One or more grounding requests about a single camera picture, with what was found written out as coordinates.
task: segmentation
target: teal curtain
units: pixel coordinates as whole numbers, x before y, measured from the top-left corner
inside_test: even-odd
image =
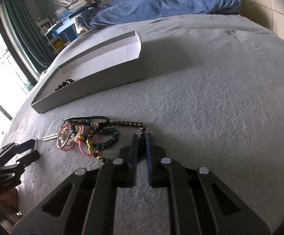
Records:
[[[22,50],[38,73],[47,69],[55,56],[46,44],[37,25],[30,17],[23,0],[2,0],[10,27]]]

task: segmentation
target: beaded bracelet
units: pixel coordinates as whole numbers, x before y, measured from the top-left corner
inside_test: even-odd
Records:
[[[105,122],[102,123],[94,123],[92,119],[104,119]],[[113,121],[110,122],[110,119],[107,117],[103,116],[92,116],[92,117],[75,117],[75,118],[66,118],[63,120],[63,124],[59,130],[59,137],[60,138],[61,130],[63,127],[66,129],[64,132],[68,130],[69,127],[69,132],[68,132],[68,137],[65,141],[64,144],[59,146],[58,141],[57,141],[57,146],[59,148],[63,148],[65,144],[70,144],[70,147],[68,150],[62,149],[63,151],[69,151],[73,148],[74,143],[72,142],[72,136],[74,136],[74,142],[77,142],[79,144],[79,149],[83,155],[86,156],[93,156],[94,158],[102,161],[102,162],[108,162],[110,159],[106,159],[105,157],[101,156],[98,151],[102,149],[106,149],[108,147],[111,147],[113,144],[115,144],[118,141],[119,133],[117,130],[114,128],[110,129],[104,129],[104,127],[111,127],[111,126],[131,126],[131,127],[140,127],[140,144],[139,144],[139,151],[138,151],[138,157],[141,158],[144,156],[145,152],[145,147],[146,147],[146,139],[145,139],[145,131],[146,131],[146,126],[144,126],[143,123],[141,122],[125,122],[125,121]],[[90,131],[88,137],[85,138],[84,136],[84,126],[91,126],[94,127],[94,131]],[[105,143],[93,143],[92,142],[92,137],[96,133],[100,133],[103,135],[107,134],[112,134],[112,138],[107,140]],[[88,147],[88,152],[86,153],[82,150],[81,143],[83,140],[86,141],[87,147]]]
[[[54,89],[54,92],[56,92],[57,90],[65,87],[65,86],[67,86],[67,85],[69,85],[69,84],[71,84],[73,82],[75,82],[75,81],[72,80],[72,79],[65,80],[61,85],[59,85],[56,89]]]
[[[109,122],[108,124],[104,125],[104,127],[110,127],[110,126],[140,127],[140,144],[139,144],[138,158],[141,158],[141,157],[144,156],[145,147],[146,147],[146,138],[145,138],[146,126],[143,123],[141,123],[141,122],[129,122],[129,121],[127,121],[127,122],[125,122],[125,121],[113,121],[113,122]],[[110,129],[112,129],[112,132],[113,131],[116,132],[116,134],[115,134],[115,132],[113,132],[113,137],[111,139],[112,141],[114,141],[114,143],[116,143],[117,140],[118,140],[118,132],[113,128],[110,128]],[[108,140],[107,142],[102,143],[102,144],[92,144],[92,142],[91,142],[91,138],[92,138],[91,136],[95,132],[101,132],[101,131],[102,131],[102,128],[95,128],[94,131],[91,131],[89,133],[88,139],[86,140],[86,143],[87,143],[89,154],[93,155],[94,158],[105,163],[105,162],[108,162],[108,161],[111,161],[111,160],[106,159],[102,155],[99,155],[99,153],[97,153],[97,151],[100,150],[100,149],[104,149],[107,142],[109,142],[108,147],[110,147],[111,146],[110,144],[112,143],[111,140]]]

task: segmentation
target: silver key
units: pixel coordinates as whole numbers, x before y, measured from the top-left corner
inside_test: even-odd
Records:
[[[33,150],[37,150],[38,138],[35,138],[34,140],[35,140],[35,142],[34,142]]]
[[[54,133],[48,136],[44,136],[42,138],[42,141],[44,142],[44,141],[51,140],[51,139],[57,139],[57,137],[58,137],[58,133]]]

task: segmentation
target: gray blanket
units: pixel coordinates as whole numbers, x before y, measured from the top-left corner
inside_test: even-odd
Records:
[[[104,40],[137,30],[150,78],[76,100],[44,114],[30,102],[62,62]],[[142,121],[155,144],[182,165],[206,166],[274,231],[284,220],[284,41],[239,15],[180,15],[89,32],[61,52],[14,118],[4,143],[41,139],[61,119],[103,115]],[[118,156],[134,129],[104,156]],[[19,186],[26,214],[75,169],[101,163],[79,150],[39,142],[41,158]],[[119,189],[114,234],[169,234],[165,189],[147,185],[146,163],[137,186]]]

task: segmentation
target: bracelet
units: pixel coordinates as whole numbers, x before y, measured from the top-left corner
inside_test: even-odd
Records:
[[[71,84],[73,82],[75,82],[75,81],[72,80],[72,79],[65,80],[61,85],[59,85],[56,89],[54,89],[54,92],[56,92],[57,90],[65,87],[65,86],[67,86],[67,85],[69,85],[69,84]]]
[[[105,122],[95,123],[92,119],[103,119]],[[91,116],[91,117],[75,117],[75,118],[66,118],[65,122],[82,124],[84,126],[93,126],[94,128],[106,127],[105,125],[110,123],[110,119],[104,116]]]
[[[105,122],[95,123],[92,119],[103,119]],[[91,131],[88,132],[88,136],[85,137],[85,126],[92,127]],[[91,117],[75,117],[66,118],[63,120],[63,124],[58,131],[57,147],[63,151],[71,150],[75,143],[78,143],[79,150],[83,155],[93,156],[94,158],[102,161],[108,162],[110,159],[106,159],[98,153],[99,150],[103,150],[113,146],[119,138],[119,133],[116,129],[104,129],[111,126],[130,126],[130,127],[140,127],[140,144],[138,149],[138,158],[144,156],[146,148],[146,126],[141,122],[125,122],[125,121],[113,121],[110,122],[108,117],[103,116],[91,116]],[[93,143],[92,138],[96,133],[102,135],[112,134],[112,138],[104,143]],[[85,141],[88,147],[88,153],[84,152],[81,147],[81,143]]]

